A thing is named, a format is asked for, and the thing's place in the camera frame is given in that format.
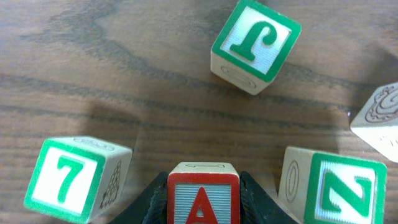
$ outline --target red and white block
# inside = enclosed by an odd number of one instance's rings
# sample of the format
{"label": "red and white block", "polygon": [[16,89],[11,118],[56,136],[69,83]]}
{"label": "red and white block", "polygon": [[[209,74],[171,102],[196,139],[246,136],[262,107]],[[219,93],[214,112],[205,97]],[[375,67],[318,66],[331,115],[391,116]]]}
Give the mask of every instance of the red and white block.
{"label": "red and white block", "polygon": [[167,223],[239,223],[239,175],[231,164],[181,162],[167,185]]}

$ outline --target red letter a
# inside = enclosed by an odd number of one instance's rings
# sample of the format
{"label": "red letter a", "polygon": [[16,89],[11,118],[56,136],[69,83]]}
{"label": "red letter a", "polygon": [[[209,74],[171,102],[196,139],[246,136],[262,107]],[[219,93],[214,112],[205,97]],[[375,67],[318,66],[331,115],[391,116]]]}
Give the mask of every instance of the red letter a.
{"label": "red letter a", "polygon": [[[202,217],[197,216],[199,209],[203,212]],[[193,202],[191,212],[189,213],[185,224],[192,223],[218,224],[216,215],[214,214],[209,198],[207,197],[206,190],[203,187],[199,188],[198,195]]]}

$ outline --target wooden surface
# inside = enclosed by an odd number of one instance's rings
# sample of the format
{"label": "wooden surface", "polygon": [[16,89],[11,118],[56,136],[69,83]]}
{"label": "wooden surface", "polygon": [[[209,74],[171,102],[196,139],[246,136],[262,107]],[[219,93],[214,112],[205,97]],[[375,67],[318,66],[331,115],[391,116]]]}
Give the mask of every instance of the wooden surface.
{"label": "wooden surface", "polygon": [[385,223],[398,223],[398,164],[348,128],[397,81],[396,0],[268,0],[302,34],[272,85],[250,96],[210,72],[236,1],[0,2],[0,222],[60,223],[22,203],[43,140],[89,134],[134,148],[123,199],[181,161],[230,162],[279,186],[286,146],[384,162]]}

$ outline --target number 7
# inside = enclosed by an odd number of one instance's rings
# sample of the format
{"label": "number 7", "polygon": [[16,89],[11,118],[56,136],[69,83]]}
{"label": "number 7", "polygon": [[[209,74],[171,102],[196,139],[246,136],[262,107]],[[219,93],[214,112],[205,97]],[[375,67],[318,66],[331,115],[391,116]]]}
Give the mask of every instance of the number 7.
{"label": "number 7", "polygon": [[85,165],[85,163],[82,161],[73,159],[68,156],[60,156],[60,158],[58,160],[57,169],[62,169],[65,166],[68,166],[68,167],[70,167],[70,172],[63,180],[60,191],[58,193],[58,202],[59,203],[65,202],[70,185],[72,184],[75,177],[83,169],[84,165]]}

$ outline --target green block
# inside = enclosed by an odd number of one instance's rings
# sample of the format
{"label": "green block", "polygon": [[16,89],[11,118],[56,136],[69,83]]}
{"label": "green block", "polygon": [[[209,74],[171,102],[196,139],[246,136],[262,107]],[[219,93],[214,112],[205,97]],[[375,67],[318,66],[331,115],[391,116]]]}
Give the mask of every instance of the green block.
{"label": "green block", "polygon": [[304,223],[383,223],[387,167],[288,147],[279,199]]}
{"label": "green block", "polygon": [[300,24],[251,0],[240,0],[211,48],[211,71],[250,94],[278,74]]}
{"label": "green block", "polygon": [[131,156],[126,147],[92,137],[47,139],[24,205],[68,222],[87,223],[120,197]]}

